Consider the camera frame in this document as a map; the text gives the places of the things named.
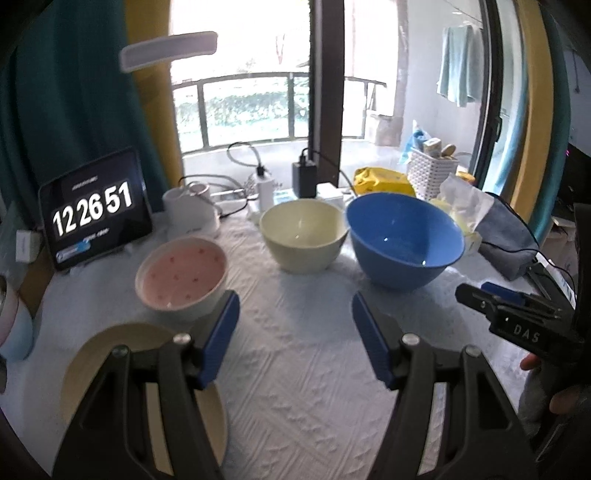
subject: hanging towel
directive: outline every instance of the hanging towel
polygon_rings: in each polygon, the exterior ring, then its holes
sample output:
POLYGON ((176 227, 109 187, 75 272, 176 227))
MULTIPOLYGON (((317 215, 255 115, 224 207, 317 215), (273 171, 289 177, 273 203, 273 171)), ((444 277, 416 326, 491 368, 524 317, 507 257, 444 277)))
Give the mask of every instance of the hanging towel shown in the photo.
POLYGON ((443 31, 441 73, 437 93, 459 107, 482 100, 484 46, 474 25, 443 31))

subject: gray pouch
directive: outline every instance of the gray pouch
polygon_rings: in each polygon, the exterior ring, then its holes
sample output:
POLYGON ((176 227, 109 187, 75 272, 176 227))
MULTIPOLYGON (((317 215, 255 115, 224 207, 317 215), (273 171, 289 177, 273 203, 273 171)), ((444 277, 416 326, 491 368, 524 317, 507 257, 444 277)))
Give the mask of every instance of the gray pouch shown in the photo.
POLYGON ((513 281, 525 274, 525 269, 531 265, 540 246, 527 224, 510 205, 498 195, 489 195, 495 199, 495 203, 476 227, 482 237, 479 251, 501 275, 513 281))

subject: small white box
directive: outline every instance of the small white box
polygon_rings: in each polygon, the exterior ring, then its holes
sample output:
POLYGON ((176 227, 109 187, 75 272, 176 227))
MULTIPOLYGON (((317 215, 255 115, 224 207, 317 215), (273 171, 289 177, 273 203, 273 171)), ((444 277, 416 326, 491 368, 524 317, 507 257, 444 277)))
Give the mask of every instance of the small white box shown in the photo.
POLYGON ((41 249, 41 234, 30 230, 17 230, 17 262, 33 263, 41 249))

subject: cream bowl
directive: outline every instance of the cream bowl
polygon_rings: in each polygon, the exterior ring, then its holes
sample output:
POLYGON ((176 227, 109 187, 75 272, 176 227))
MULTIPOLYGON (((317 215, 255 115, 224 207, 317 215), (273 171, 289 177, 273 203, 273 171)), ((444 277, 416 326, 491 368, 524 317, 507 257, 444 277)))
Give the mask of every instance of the cream bowl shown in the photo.
POLYGON ((276 262, 296 274, 326 269, 349 232, 340 209, 315 199, 275 205, 263 214, 259 227, 276 262))

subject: white tablecloth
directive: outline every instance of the white tablecloth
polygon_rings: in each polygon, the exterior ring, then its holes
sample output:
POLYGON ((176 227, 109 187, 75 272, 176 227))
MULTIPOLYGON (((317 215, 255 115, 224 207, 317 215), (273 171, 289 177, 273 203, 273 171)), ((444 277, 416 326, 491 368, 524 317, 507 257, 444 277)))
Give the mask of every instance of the white tablecloth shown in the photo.
MULTIPOLYGON (((157 322, 134 293, 137 268, 165 241, 158 216, 157 225, 132 251, 55 275, 37 318, 34 350, 8 365, 0 406, 48 472, 66 429, 59 416, 61 382, 77 350, 112 325, 157 322)), ((454 291, 465 281, 532 289, 523 279, 507 283, 480 255, 463 258, 424 288, 395 294, 369 284, 348 242, 327 271, 296 276, 279 270, 244 215, 227 219, 218 240, 230 259, 228 287, 242 302, 217 380, 229 415, 226 479, 366 478, 396 393, 375 379, 353 324, 350 303, 361 287, 372 290, 404 331, 450 349, 480 346, 517 404, 525 380, 518 368, 523 351, 490 334, 487 320, 457 304, 454 291)), ((436 460, 443 391, 436 389, 425 468, 436 460)))

